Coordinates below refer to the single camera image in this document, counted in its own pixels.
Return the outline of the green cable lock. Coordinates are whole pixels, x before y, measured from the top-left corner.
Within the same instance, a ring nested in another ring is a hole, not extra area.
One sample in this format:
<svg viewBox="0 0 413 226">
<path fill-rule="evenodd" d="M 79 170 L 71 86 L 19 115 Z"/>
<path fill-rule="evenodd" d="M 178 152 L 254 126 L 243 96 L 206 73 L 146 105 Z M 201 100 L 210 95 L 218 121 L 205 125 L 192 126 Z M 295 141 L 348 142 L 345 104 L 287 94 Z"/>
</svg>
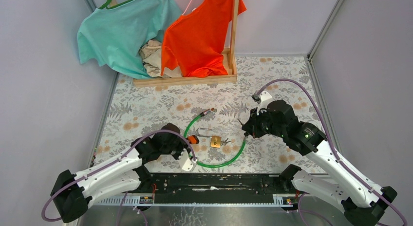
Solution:
<svg viewBox="0 0 413 226">
<path fill-rule="evenodd" d="M 187 134 L 189 132 L 189 129 L 193 126 L 193 124 L 195 122 L 197 122 L 201 117 L 204 117 L 204 116 L 208 115 L 209 113 L 214 113 L 215 111 L 216 111 L 216 109 L 214 109 L 214 108 L 207 109 L 204 112 L 201 112 L 196 117 L 194 117 L 190 121 L 189 125 L 186 127 L 185 132 L 184 132 L 184 137 L 188 137 Z M 219 169 L 219 168 L 231 165 L 231 163 L 235 162 L 241 156 L 245 146 L 246 146 L 246 137 L 243 138 L 241 146 L 239 146 L 239 147 L 236 146 L 236 148 L 238 148 L 237 153 L 232 158 L 230 158 L 226 161 L 224 161 L 223 158 L 222 158 L 222 160 L 218 159 L 218 161 L 223 161 L 222 163 L 219 163 L 219 164 L 218 163 L 214 163 L 214 164 L 205 163 L 205 162 L 200 161 L 197 158 L 196 159 L 196 164 L 198 166 L 203 167 L 203 168 L 209 168 L 209 169 Z M 221 146 L 221 149 L 223 150 L 223 152 L 226 151 L 226 150 L 229 151 L 229 149 L 226 149 L 225 146 Z"/>
</svg>

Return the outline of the brass padlock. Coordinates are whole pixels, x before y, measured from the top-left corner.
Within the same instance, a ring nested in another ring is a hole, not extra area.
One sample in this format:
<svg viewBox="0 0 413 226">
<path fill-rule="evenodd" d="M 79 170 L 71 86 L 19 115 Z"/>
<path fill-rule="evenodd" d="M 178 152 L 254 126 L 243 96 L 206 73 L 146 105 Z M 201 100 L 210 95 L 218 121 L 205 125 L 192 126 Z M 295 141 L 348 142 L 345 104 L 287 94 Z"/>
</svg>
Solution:
<svg viewBox="0 0 413 226">
<path fill-rule="evenodd" d="M 195 133 L 198 137 L 210 138 L 210 147 L 218 149 L 222 145 L 221 144 L 222 138 L 220 136 L 210 135 L 209 132 L 212 132 L 212 131 L 213 131 L 212 129 L 198 128 L 196 129 Z"/>
</svg>

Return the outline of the silver keys bunch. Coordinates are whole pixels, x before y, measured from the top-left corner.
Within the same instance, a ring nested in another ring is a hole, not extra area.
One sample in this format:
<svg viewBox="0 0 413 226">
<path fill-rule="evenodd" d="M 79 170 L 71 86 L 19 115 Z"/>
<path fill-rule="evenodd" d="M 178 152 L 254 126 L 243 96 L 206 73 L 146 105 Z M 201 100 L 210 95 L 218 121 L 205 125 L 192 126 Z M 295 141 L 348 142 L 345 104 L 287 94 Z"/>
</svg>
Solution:
<svg viewBox="0 0 413 226">
<path fill-rule="evenodd" d="M 221 146 L 225 146 L 228 143 L 231 143 L 231 140 L 229 140 L 229 138 L 227 138 L 225 141 L 221 141 Z"/>
</svg>

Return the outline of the orange black padlock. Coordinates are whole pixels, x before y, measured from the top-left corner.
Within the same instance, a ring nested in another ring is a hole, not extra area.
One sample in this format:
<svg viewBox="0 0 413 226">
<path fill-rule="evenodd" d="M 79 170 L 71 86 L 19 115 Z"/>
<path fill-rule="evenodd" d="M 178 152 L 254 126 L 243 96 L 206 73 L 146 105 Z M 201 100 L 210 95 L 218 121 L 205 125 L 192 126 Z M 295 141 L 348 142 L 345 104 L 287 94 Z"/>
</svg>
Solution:
<svg viewBox="0 0 413 226">
<path fill-rule="evenodd" d="M 188 136 L 187 141 L 192 145 L 196 145 L 200 143 L 199 138 L 196 135 Z"/>
</svg>

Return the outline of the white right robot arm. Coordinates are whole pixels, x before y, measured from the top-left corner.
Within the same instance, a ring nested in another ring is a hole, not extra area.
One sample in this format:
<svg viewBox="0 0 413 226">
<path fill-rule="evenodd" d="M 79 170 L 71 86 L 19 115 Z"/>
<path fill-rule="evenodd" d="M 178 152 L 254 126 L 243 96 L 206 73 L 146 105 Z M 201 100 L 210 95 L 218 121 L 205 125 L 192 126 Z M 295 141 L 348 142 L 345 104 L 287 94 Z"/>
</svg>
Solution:
<svg viewBox="0 0 413 226">
<path fill-rule="evenodd" d="M 298 120 L 293 108 L 283 100 L 260 104 L 242 124 L 245 135 L 280 137 L 290 149 L 313 161 L 335 184 L 317 178 L 296 165 L 281 174 L 279 185 L 287 193 L 295 189 L 314 195 L 341 211 L 354 226 L 376 226 L 388 204 L 397 196 L 392 187 L 381 187 L 358 171 L 315 125 Z"/>
</svg>

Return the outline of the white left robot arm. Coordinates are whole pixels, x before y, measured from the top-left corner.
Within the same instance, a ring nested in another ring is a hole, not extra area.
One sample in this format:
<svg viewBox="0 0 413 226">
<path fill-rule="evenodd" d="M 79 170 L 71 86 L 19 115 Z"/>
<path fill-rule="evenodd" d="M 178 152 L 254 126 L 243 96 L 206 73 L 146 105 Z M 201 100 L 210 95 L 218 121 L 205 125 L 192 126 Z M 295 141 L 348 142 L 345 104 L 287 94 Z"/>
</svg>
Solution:
<svg viewBox="0 0 413 226">
<path fill-rule="evenodd" d="M 146 192 L 151 186 L 151 174 L 145 164 L 157 160 L 161 155 L 171 155 L 180 168 L 191 171 L 197 157 L 189 140 L 181 135 L 174 124 L 150 132 L 135 140 L 130 148 L 93 167 L 71 173 L 61 172 L 52 188 L 50 199 L 44 205 L 41 216 L 53 203 L 59 213 L 57 221 L 70 223 L 80 218 L 97 202 L 113 195 L 137 190 Z"/>
</svg>

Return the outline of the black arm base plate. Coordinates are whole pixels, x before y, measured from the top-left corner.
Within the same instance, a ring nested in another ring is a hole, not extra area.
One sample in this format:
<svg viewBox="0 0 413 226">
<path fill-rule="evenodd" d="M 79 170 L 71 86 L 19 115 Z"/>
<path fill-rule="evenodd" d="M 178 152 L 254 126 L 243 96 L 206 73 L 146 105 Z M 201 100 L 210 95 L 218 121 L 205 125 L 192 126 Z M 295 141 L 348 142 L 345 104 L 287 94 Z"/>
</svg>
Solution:
<svg viewBox="0 0 413 226">
<path fill-rule="evenodd" d="M 178 203 L 220 199 L 241 201 L 252 195 L 286 194 L 296 199 L 301 191 L 277 174 L 154 173 L 149 184 L 132 191 Z"/>
</svg>

